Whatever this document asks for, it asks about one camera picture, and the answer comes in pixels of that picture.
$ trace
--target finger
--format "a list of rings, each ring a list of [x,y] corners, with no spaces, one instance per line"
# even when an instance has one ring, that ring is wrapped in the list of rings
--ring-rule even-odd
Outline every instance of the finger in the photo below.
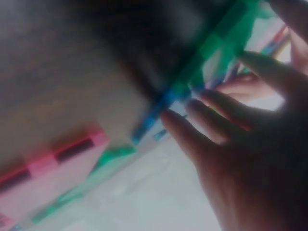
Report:
[[[264,121],[272,112],[248,107],[221,92],[207,90],[200,95],[203,102],[215,108],[232,123],[250,130]]]
[[[230,96],[231,98],[233,98],[233,99],[235,99],[239,102],[247,102],[247,101],[258,98],[255,95],[241,94],[241,93],[231,93],[231,94],[228,94],[228,96]]]
[[[307,76],[268,56],[255,52],[244,52],[240,61],[276,90],[285,99],[307,98]]]
[[[231,123],[199,100],[191,100],[188,103],[187,112],[211,135],[216,143],[234,140],[246,134],[245,130]]]
[[[292,30],[308,42],[308,2],[305,0],[271,0],[270,5]]]
[[[253,73],[242,73],[238,74],[235,80],[240,80],[240,81],[251,81],[258,78],[255,74]]]
[[[215,149],[216,145],[210,139],[179,114],[168,110],[161,114],[161,120],[181,149],[196,164],[203,162],[204,154]]]
[[[224,94],[231,94],[231,93],[248,93],[251,91],[253,84],[249,81],[240,81],[234,80],[229,83],[224,83],[219,85],[216,90],[224,93]]]

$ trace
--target green plastic piece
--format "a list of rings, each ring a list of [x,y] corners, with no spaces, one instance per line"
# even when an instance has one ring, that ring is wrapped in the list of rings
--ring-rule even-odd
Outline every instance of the green plastic piece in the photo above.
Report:
[[[124,146],[119,148],[112,148],[105,150],[101,157],[99,158],[96,166],[94,167],[93,171],[89,174],[88,179],[91,177],[92,174],[94,174],[97,170],[101,169],[102,167],[106,166],[108,163],[110,163],[112,160],[121,158],[124,156],[128,156],[131,154],[135,154],[137,150],[134,147],[130,146]],[[54,201],[51,205],[45,207],[43,210],[39,211],[37,214],[35,214],[31,220],[34,224],[38,224],[41,221],[43,221],[45,218],[53,215],[57,211],[59,211],[61,208],[63,208],[65,205],[71,203],[72,201],[75,201],[76,199],[80,199],[83,197],[83,192],[79,192],[77,194],[74,194],[71,196],[70,194],[74,192],[74,189],[78,188],[82,184],[76,186],[75,188],[69,190],[68,192],[62,194],[58,197],[56,201]]]
[[[198,47],[194,56],[181,67],[171,89],[175,95],[182,95],[189,88],[204,85],[212,78],[223,75],[236,62],[236,57],[249,42],[256,19],[269,19],[275,14],[270,8],[262,7],[259,0],[237,0],[220,23],[210,33],[201,32],[192,47]],[[214,64],[205,70],[203,66],[210,59]]]
[[[95,165],[90,175],[96,172],[98,169],[105,166],[106,164],[108,164],[109,162],[111,162],[112,160],[120,158],[120,157],[124,157],[127,155],[131,155],[136,152],[137,152],[136,148],[130,147],[130,146],[107,149],[103,152],[102,156],[99,158],[97,164]]]

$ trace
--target fingernail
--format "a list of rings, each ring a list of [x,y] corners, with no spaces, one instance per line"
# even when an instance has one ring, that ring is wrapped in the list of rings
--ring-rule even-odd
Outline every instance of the fingernail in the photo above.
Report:
[[[198,110],[202,108],[204,104],[199,100],[190,100],[186,106],[186,109]]]
[[[163,112],[160,114],[160,118],[161,118],[162,120],[171,120],[171,119],[177,118],[177,117],[179,117],[179,116],[180,116],[180,115],[179,115],[178,113],[176,113],[176,112],[174,112],[174,111],[172,111],[172,110],[170,110],[170,109],[165,110],[165,111],[163,111]]]

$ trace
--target table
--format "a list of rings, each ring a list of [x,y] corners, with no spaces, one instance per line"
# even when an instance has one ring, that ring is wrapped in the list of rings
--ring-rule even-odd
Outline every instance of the table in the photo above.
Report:
[[[29,148],[92,121],[113,144],[127,143],[147,110],[149,99],[96,33],[99,23],[85,20],[93,10],[85,3],[0,2],[0,172]]]

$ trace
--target hand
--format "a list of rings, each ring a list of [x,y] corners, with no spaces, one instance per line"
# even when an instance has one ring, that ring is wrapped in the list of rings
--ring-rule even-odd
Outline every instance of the hand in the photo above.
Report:
[[[285,17],[298,17],[290,9],[278,7],[277,10],[280,15]],[[290,37],[291,65],[308,75],[308,43],[294,30],[290,30]],[[218,86],[217,90],[241,102],[274,94],[273,89],[253,73],[239,75],[235,80]]]
[[[216,90],[241,102],[275,93],[269,85],[253,73],[241,74],[233,81],[219,85]]]
[[[307,3],[271,4],[308,41]],[[208,91],[201,96],[203,102],[194,100],[187,110],[216,136],[214,141],[172,111],[162,114],[163,123],[193,161],[223,230],[307,230],[307,76],[256,53],[245,52],[240,60],[285,98],[279,111],[252,109]]]

